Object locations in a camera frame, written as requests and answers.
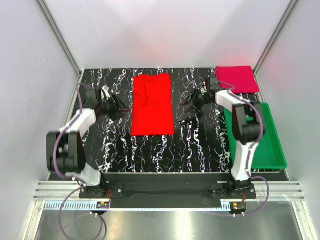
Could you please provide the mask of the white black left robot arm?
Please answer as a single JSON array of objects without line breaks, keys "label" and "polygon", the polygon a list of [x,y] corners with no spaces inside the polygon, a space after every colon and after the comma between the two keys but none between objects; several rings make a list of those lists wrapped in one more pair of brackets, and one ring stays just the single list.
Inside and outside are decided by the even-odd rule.
[{"label": "white black left robot arm", "polygon": [[130,112],[108,86],[86,87],[86,99],[78,98],[79,109],[62,128],[46,135],[47,169],[62,180],[75,181],[83,194],[93,198],[112,195],[104,175],[87,162],[83,138],[102,117],[114,121]]}]

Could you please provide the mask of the red t shirt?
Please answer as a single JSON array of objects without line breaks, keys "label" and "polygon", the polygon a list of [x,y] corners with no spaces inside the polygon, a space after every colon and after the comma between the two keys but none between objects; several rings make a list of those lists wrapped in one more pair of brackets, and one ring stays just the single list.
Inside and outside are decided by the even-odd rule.
[{"label": "red t shirt", "polygon": [[136,76],[133,80],[131,135],[163,136],[174,133],[171,76],[168,73]]}]

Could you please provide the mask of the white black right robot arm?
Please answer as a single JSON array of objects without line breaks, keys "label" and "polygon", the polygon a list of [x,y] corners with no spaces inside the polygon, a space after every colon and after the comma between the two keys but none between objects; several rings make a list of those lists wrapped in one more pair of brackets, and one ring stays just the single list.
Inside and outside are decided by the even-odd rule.
[{"label": "white black right robot arm", "polygon": [[217,77],[206,78],[203,86],[194,88],[180,105],[188,106],[186,113],[198,114],[208,104],[219,105],[232,113],[235,160],[226,187],[220,193],[236,199],[250,191],[253,159],[266,127],[261,102],[246,100],[232,92],[235,86],[226,83],[223,87],[223,84]]}]

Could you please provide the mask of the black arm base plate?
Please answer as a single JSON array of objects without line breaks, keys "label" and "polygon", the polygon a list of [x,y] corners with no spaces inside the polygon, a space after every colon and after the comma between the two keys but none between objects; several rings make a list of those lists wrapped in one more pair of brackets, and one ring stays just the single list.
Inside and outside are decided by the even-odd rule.
[{"label": "black arm base plate", "polygon": [[106,173],[112,190],[111,201],[165,201],[169,203],[204,203],[213,200],[255,200],[255,187],[242,198],[220,191],[226,188],[227,173]]}]

